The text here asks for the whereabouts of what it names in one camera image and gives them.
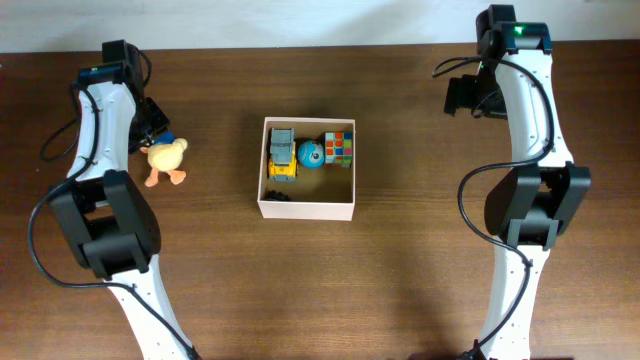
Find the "yellow grey toy dump truck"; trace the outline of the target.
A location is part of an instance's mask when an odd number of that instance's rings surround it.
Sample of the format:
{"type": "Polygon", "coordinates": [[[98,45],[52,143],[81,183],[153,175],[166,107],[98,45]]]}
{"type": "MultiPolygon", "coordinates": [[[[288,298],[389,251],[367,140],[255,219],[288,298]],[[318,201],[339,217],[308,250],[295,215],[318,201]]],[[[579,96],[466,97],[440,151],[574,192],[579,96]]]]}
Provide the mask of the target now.
{"type": "Polygon", "coordinates": [[[297,178],[295,130],[273,128],[269,146],[268,179],[294,182],[297,178]]]}

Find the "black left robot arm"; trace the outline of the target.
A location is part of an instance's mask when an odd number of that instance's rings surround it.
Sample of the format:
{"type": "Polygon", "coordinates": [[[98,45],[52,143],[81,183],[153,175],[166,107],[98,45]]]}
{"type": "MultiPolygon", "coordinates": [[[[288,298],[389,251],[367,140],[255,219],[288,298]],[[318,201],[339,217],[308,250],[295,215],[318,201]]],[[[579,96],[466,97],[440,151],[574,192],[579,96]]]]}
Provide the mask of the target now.
{"type": "Polygon", "coordinates": [[[196,359],[161,278],[158,221],[128,173],[130,154],[173,138],[144,94],[150,75],[149,58],[124,40],[103,43],[101,64],[79,71],[75,159],[46,202],[75,261],[116,298],[143,357],[196,359]]]}

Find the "blue number ten ball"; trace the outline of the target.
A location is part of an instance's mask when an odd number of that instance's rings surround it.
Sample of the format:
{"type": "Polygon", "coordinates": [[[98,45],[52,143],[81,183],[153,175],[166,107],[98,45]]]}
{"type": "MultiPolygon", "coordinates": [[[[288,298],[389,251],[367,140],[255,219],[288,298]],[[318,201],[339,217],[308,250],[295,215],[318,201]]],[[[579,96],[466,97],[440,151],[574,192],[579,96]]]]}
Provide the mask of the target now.
{"type": "Polygon", "coordinates": [[[298,148],[298,161],[305,168],[319,168],[324,164],[324,147],[317,141],[305,141],[298,148]]]}

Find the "black round knob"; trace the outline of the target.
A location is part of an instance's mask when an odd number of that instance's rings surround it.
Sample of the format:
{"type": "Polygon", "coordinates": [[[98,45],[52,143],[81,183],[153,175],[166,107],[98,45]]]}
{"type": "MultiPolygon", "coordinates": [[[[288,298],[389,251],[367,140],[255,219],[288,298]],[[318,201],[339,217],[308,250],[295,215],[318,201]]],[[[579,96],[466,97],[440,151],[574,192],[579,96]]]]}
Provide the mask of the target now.
{"type": "Polygon", "coordinates": [[[280,191],[276,190],[268,190],[264,195],[265,201],[276,201],[276,202],[289,202],[291,198],[280,191]]]}

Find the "multicoloured puzzle cube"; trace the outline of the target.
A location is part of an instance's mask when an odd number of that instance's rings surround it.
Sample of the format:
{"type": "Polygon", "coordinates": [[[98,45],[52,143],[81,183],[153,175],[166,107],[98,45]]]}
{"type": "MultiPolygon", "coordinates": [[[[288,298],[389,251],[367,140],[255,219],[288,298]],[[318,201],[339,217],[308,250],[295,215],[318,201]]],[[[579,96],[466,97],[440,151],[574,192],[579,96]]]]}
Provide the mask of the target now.
{"type": "Polygon", "coordinates": [[[354,135],[350,131],[326,132],[324,163],[327,167],[350,168],[354,158],[354,135]]]}

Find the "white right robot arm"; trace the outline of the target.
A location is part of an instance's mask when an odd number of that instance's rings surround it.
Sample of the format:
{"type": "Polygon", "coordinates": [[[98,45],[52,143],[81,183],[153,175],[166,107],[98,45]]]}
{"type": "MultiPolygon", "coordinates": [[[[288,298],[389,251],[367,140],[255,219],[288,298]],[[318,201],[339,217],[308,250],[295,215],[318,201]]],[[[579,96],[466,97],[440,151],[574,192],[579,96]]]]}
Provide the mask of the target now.
{"type": "Polygon", "coordinates": [[[548,26],[520,22],[511,5],[493,4],[476,18],[477,54],[437,65],[442,76],[475,64],[474,75],[452,78],[444,111],[504,119],[511,160],[489,192],[485,227],[471,229],[495,254],[489,309],[481,335],[465,359],[527,359],[540,275],[591,186],[588,168],[575,165],[564,140],[552,90],[548,26]]]}

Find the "yellow plush duck toy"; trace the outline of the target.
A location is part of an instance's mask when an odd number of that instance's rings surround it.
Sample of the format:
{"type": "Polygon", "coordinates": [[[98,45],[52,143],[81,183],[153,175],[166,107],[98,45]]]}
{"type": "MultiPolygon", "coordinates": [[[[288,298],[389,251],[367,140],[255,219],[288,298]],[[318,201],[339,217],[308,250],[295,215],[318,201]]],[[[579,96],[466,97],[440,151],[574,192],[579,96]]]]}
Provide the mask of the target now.
{"type": "Polygon", "coordinates": [[[170,132],[159,137],[151,146],[141,147],[140,151],[147,155],[147,162],[151,167],[144,185],[146,187],[157,185],[161,172],[169,176],[172,184],[181,184],[187,174],[179,170],[179,166],[187,148],[188,141],[185,138],[175,138],[170,132]]]}

